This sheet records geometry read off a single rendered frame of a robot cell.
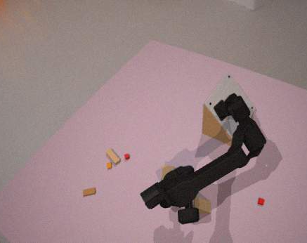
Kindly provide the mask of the small red block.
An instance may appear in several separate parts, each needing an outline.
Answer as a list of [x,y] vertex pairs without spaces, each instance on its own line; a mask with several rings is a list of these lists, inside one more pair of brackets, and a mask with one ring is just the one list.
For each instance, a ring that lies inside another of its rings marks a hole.
[[258,204],[263,205],[264,201],[265,201],[264,199],[259,198]]

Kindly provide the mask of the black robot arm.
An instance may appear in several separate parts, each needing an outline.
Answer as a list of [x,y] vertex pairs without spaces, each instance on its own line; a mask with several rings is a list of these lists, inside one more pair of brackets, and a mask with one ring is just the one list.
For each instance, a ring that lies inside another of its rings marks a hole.
[[[259,156],[266,144],[265,136],[256,122],[249,117],[250,110],[242,96],[233,93],[225,101],[220,100],[215,106],[218,117],[223,121],[232,115],[239,125],[233,134],[232,145],[228,151],[214,161],[191,174],[187,174],[183,166],[168,172],[159,183],[140,193],[146,207],[153,209],[158,204],[163,208],[187,206],[198,195],[199,191],[212,184],[236,168],[242,168],[248,161]],[[246,155],[242,146],[246,146]]]

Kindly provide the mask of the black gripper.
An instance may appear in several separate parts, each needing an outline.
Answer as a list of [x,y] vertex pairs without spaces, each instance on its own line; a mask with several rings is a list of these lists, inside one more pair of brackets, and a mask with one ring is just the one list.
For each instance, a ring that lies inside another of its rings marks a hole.
[[[194,172],[194,168],[190,165],[184,166],[185,172],[191,174]],[[196,223],[200,220],[199,209],[192,207],[193,202],[191,201],[185,209],[178,211],[178,222],[182,225],[189,223]]]

